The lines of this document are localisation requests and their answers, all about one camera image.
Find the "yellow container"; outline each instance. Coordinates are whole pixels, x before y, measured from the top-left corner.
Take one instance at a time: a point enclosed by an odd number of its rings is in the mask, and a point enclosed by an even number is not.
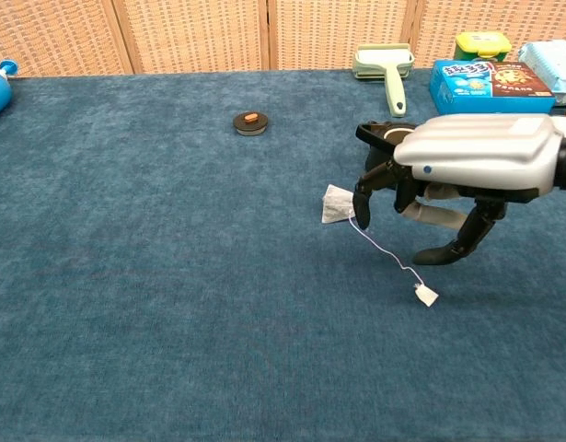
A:
[[[512,44],[501,32],[461,32],[456,35],[455,60],[502,62],[511,50]]]

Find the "dark round lid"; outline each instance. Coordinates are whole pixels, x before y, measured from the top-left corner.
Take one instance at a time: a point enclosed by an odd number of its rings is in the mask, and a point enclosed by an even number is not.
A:
[[[242,135],[258,135],[266,130],[268,117],[263,113],[250,111],[234,118],[234,127]]]
[[[368,122],[358,125],[356,136],[370,146],[392,155],[395,146],[415,128],[415,124],[407,122]]]

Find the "blue box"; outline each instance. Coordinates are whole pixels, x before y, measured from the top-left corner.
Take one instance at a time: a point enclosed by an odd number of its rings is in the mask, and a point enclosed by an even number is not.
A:
[[[430,94],[449,113],[550,113],[555,96],[524,63],[437,60]]]

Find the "tissue box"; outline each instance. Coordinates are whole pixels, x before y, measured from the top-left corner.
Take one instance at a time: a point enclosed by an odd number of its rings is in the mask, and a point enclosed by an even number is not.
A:
[[[430,94],[440,114],[550,113],[555,97],[524,63],[438,60]]]
[[[526,63],[552,91],[557,104],[566,105],[566,41],[527,43],[518,52],[518,60]]]

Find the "beige woven wall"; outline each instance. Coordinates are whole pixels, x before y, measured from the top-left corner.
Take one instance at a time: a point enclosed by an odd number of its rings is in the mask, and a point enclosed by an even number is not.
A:
[[[0,0],[0,60],[19,76],[131,72],[110,0]]]
[[[114,2],[136,73],[268,68],[265,0]]]
[[[455,36],[465,30],[498,30],[517,60],[527,41],[566,40],[566,0],[422,0],[412,32],[416,66],[452,58]]]
[[[396,42],[408,0],[269,0],[271,67],[352,66],[360,43]]]
[[[513,60],[566,39],[566,0],[0,0],[0,60],[21,76],[335,69],[359,43],[408,41],[429,67],[489,29]]]

